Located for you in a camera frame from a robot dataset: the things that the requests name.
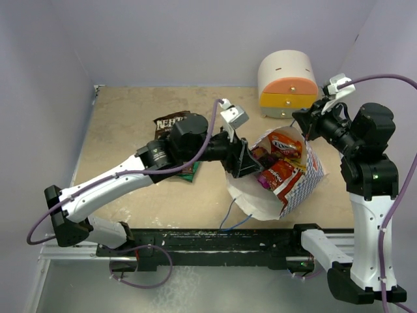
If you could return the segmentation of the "red doritos bag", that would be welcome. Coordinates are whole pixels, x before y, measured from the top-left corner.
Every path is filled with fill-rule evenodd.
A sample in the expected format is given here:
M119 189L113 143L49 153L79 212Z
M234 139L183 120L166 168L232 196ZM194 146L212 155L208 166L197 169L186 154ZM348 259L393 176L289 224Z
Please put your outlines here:
M280 214L289 204L290 191L305 175L306 167L288 158L281 158L268 169L262 171L257 181L264 189L270 190L281 202Z

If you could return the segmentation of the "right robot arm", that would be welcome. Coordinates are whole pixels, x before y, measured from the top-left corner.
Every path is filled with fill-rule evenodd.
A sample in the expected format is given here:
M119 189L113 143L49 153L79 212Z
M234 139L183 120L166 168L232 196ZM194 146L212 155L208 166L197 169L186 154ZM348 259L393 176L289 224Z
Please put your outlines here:
M388 213L399 199L397 166L385 154L395 131L394 115L385 106L363 104L353 120L340 116L345 103L323 113L325 101L292 114L306 140L324 138L341 155L341 175L354 213L354 252L343 253L319 229L290 238L297 255L312 253L326 271L337 300L356 305L404 303L406 291L397 283L391 257L392 225Z

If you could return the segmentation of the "brown potato chips bag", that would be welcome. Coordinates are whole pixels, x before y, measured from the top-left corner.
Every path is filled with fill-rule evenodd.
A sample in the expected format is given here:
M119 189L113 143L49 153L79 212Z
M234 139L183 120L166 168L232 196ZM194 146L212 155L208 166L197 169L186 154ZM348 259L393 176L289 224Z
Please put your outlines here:
M180 111L175 113L170 113L168 115L165 115L163 117L156 118L153 122L156 126L155 132L154 132L154 139L159 139L164 133L170 132L173 125L177 121L183 120L190 111Z

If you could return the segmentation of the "green chips bag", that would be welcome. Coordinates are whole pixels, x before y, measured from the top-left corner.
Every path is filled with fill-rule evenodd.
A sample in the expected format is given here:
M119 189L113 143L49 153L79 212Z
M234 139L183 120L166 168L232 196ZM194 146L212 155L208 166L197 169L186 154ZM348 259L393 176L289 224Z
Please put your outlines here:
M199 162L194 162L191 166L182 169L180 172L176 174L182 180L192 183L194 180L194 176L198 170Z

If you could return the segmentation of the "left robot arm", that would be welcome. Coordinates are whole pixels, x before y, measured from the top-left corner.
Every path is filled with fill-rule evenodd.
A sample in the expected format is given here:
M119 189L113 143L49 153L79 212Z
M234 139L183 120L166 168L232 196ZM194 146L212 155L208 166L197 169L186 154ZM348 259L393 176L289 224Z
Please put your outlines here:
M234 178L259 173L262 165L248 142L223 130L212 135L213 124L195 113L186 114L169 132L138 149L115 168L72 188L52 185L45 191L55 239L61 247L90 241L126 256L134 249L134 235L125 222L98 218L94 212L139 188L180 172L192 162L219 161Z

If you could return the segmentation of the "blue checkered paper bag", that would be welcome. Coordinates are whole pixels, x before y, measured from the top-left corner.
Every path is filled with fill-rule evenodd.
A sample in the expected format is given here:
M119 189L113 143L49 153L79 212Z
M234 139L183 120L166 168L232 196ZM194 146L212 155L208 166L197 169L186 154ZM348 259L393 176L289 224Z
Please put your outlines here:
M279 220L294 211L304 200L306 200L316 189L319 183L327 176L317 153L311 145L304 140L303 135L295 127L278 127L267 130L251 147L250 151L257 147L264 147L269 153L281 158L286 158L278 153L271 152L271 144L268 135L271 132L279 132L302 144L302 156L299 159L290 159L293 162L306 167L305 175L297 182L290 191L289 204L280 214L281 202L275 195L257 181L259 174L254 173L243 178L234 179L230 174L226 175L227 190L235 201L235 204L248 216L260 220Z

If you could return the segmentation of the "purple snack packet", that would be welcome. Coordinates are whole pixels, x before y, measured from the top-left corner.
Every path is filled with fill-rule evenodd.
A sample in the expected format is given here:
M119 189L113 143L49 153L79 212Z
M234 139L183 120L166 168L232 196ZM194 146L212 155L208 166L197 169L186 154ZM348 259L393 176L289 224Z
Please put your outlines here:
M271 166L275 165L278 161L278 157L268 152L264 147L257 146L251 150L253 157L267 170Z

